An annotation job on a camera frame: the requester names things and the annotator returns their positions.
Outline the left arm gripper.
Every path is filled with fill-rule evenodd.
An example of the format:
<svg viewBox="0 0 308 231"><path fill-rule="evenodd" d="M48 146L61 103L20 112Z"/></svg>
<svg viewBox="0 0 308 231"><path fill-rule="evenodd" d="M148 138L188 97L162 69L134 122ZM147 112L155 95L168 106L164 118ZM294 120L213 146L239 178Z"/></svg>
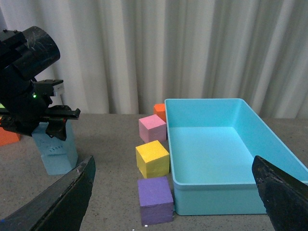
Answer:
<svg viewBox="0 0 308 231"><path fill-rule="evenodd" d="M66 122L78 119L80 110L67 105L52 104L51 97L64 91L63 80L42 80L31 82L29 89L11 99L2 99L0 126L10 132L31 136L40 123L48 123L45 133L66 141Z"/></svg>

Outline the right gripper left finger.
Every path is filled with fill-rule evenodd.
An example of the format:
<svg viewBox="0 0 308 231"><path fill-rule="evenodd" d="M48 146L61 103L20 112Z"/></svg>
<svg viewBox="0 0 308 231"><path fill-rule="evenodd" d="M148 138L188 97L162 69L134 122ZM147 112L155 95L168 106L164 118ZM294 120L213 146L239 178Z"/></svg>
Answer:
<svg viewBox="0 0 308 231"><path fill-rule="evenodd" d="M78 231L89 206L95 172L95 160L90 156L32 201L1 219L0 229Z"/></svg>

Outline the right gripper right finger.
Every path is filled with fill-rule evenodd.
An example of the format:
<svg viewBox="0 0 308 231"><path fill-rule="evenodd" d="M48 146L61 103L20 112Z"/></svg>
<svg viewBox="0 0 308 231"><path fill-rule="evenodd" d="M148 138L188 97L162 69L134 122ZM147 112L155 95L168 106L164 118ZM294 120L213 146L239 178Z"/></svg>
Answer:
<svg viewBox="0 0 308 231"><path fill-rule="evenodd" d="M255 156L252 173L266 213L276 231L308 229L308 186Z"/></svg>

